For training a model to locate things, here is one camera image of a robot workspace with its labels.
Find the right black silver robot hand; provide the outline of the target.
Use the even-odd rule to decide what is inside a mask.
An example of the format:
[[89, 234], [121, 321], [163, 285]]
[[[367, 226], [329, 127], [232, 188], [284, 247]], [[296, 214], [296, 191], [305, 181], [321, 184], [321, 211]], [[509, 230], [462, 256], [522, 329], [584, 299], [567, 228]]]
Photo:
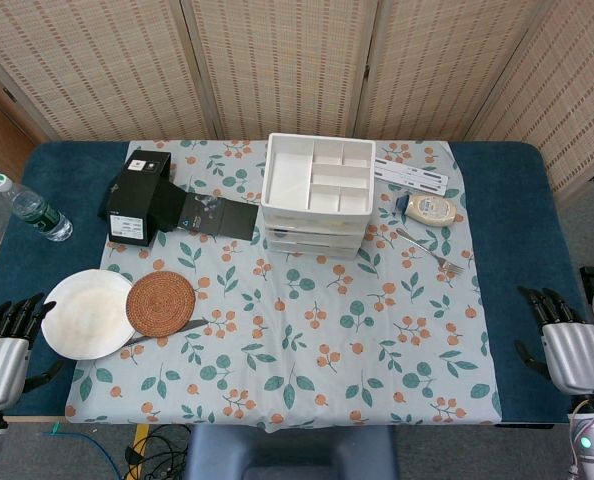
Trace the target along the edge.
[[516, 340], [522, 362], [562, 393], [594, 395], [594, 326], [584, 322], [563, 297], [552, 289], [518, 288], [536, 318], [545, 360], [538, 361]]

